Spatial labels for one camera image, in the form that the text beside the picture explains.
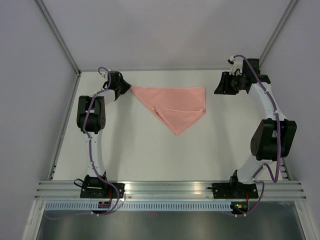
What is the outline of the pink cloth napkin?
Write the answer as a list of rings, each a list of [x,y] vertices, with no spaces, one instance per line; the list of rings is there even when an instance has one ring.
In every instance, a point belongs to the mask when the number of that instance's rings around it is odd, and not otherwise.
[[[176,136],[206,113],[204,87],[131,87],[137,99]]]

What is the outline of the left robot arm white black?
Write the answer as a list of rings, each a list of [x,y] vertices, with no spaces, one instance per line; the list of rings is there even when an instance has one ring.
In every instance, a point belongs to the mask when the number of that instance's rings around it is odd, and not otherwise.
[[[102,133],[107,123],[106,105],[124,95],[131,85],[119,71],[99,67],[98,73],[104,79],[102,88],[92,96],[81,95],[78,98],[76,124],[85,138],[88,162],[82,190],[91,190],[98,198],[104,198],[111,188],[107,183],[102,157]]]

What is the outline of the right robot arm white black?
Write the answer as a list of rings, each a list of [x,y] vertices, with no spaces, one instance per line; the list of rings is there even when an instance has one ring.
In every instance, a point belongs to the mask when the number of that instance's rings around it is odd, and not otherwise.
[[[290,152],[297,123],[288,120],[281,111],[269,77],[261,74],[259,59],[237,54],[232,55],[228,63],[231,69],[221,74],[214,94],[235,96],[245,91],[256,103],[261,118],[250,140],[251,155],[234,172],[228,185],[229,194],[239,198],[246,192],[246,185],[258,182],[258,176],[264,170],[268,170],[273,183],[279,180],[281,160]]]

